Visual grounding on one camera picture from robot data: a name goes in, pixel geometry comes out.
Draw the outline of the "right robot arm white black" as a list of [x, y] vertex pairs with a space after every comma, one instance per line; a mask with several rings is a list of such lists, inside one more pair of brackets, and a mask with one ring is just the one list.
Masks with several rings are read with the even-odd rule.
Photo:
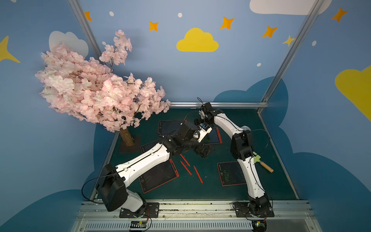
[[258, 154], [253, 149], [252, 130], [247, 126], [237, 126], [222, 110], [214, 109], [209, 102], [202, 104], [199, 114], [201, 123], [216, 125], [231, 139], [231, 154], [239, 163], [247, 184], [249, 204], [243, 208], [245, 214], [258, 218], [274, 217], [272, 202], [255, 167]]

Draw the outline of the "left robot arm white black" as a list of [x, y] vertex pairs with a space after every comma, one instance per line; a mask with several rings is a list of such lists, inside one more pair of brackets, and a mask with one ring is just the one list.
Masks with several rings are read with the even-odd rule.
[[196, 126], [185, 122], [179, 130], [138, 157], [117, 166], [105, 165], [98, 177], [96, 190], [106, 210], [112, 212], [124, 207], [131, 212], [140, 212], [145, 200], [127, 187], [142, 174], [184, 151], [193, 150], [202, 158], [207, 157], [213, 152], [213, 148], [203, 143], [203, 139], [211, 131], [212, 128], [207, 123]]

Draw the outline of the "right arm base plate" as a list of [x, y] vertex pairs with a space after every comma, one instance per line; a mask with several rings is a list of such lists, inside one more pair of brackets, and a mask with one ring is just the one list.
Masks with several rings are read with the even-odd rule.
[[270, 203], [259, 205], [255, 202], [234, 202], [233, 209], [238, 218], [273, 218], [275, 216]]

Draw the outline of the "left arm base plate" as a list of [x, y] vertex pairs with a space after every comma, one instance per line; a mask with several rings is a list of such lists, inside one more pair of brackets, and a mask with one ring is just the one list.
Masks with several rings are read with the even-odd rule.
[[144, 203], [137, 211], [132, 212], [121, 208], [120, 218], [157, 218], [159, 213], [159, 203]]

